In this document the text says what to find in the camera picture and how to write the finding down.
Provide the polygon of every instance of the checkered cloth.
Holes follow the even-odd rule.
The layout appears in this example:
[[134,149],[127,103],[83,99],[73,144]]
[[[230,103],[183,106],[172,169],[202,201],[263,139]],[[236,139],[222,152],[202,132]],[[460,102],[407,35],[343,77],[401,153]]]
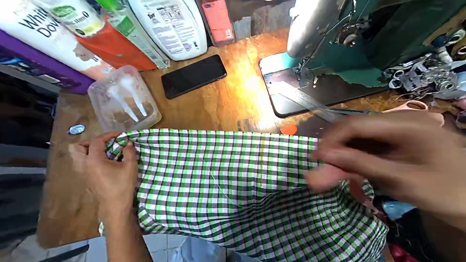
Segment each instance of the checkered cloth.
[[[139,156],[137,214],[147,233],[212,241],[262,261],[370,261],[387,227],[343,182],[326,195],[306,188],[316,138],[233,131],[151,129],[120,135]],[[371,196],[372,187],[363,189]]]

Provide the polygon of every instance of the wooden table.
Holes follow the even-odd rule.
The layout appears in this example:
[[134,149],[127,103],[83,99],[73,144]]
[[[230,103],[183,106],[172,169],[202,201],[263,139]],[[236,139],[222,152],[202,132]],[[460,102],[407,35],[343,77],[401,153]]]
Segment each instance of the wooden table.
[[[287,38],[287,29],[278,30],[221,48],[211,47],[200,57],[173,62],[169,69],[143,72],[162,113],[162,120],[154,127],[279,133],[282,126],[307,120],[311,113],[285,119],[275,116],[259,69],[261,58],[286,51]],[[214,54],[222,58],[228,72],[226,78],[172,100],[165,98],[161,75]],[[389,102],[392,95],[384,92],[336,107],[383,111],[402,103]],[[75,124],[85,125],[86,131],[78,136],[68,135],[68,128]],[[100,133],[89,98],[61,93],[37,231],[39,243],[44,248],[99,235],[97,203],[85,181],[71,169],[68,144]]]

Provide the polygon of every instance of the left hand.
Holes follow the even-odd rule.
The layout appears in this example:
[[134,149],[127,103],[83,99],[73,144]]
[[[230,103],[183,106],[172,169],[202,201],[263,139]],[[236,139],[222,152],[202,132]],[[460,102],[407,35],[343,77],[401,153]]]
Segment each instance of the left hand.
[[137,157],[132,142],[123,148],[122,162],[109,160],[105,155],[105,143],[118,135],[119,132],[110,132],[69,145],[75,169],[84,176],[105,216],[130,212],[137,186]]

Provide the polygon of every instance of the sewing machine base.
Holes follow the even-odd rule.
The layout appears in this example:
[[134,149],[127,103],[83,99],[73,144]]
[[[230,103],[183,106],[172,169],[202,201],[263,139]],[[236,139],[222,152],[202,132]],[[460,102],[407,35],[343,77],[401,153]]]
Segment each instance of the sewing machine base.
[[[306,68],[302,71],[301,81],[298,81],[295,75],[295,68],[299,61],[299,59],[289,57],[287,53],[262,58],[259,65],[267,90],[274,83],[283,81],[295,88],[299,88],[304,93],[327,106],[388,90],[387,87],[368,88],[361,84],[349,84],[338,75],[314,76],[312,71]],[[270,95],[269,92],[269,96],[274,113],[278,117],[285,118],[308,111],[280,94]]]

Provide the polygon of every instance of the black phone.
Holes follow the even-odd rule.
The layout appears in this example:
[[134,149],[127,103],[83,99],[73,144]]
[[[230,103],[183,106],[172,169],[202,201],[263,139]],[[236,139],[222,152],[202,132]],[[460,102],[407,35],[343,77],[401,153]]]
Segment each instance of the black phone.
[[219,55],[213,55],[162,76],[165,96],[173,99],[189,91],[213,83],[226,76]]

